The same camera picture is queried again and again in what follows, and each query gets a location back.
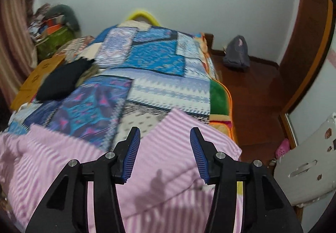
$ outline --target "yellow tube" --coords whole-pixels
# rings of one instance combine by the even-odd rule
[[[134,20],[134,19],[137,19],[138,17],[146,18],[153,26],[160,26],[159,22],[151,14],[149,14],[146,11],[142,11],[142,10],[134,11],[130,16],[127,17],[126,21]]]

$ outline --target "curtain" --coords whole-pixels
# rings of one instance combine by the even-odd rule
[[[0,0],[0,89],[7,106],[37,65],[28,32],[34,0]]]

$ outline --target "bag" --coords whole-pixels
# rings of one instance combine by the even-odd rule
[[[227,67],[244,69],[250,66],[247,43],[241,35],[236,36],[227,46],[223,63]]]

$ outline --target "gray round object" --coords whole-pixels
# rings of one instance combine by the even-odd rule
[[[218,159],[224,159],[226,157],[226,155],[223,152],[217,152],[216,153],[216,157]]]
[[[68,165],[69,165],[70,167],[74,167],[74,166],[77,165],[77,163],[78,163],[77,160],[72,159],[72,160],[69,161]]]
[[[107,158],[107,159],[111,159],[111,158],[113,158],[113,157],[115,157],[115,153],[114,152],[107,152],[106,154],[105,154],[105,157]]]
[[[253,164],[256,166],[256,167],[261,167],[263,165],[263,163],[260,161],[260,160],[255,160],[253,161]]]

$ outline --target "black pillow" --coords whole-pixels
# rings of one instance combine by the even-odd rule
[[[78,79],[92,66],[94,61],[94,59],[79,58],[56,68],[45,79],[36,94],[36,99],[43,102],[67,97],[75,90]]]

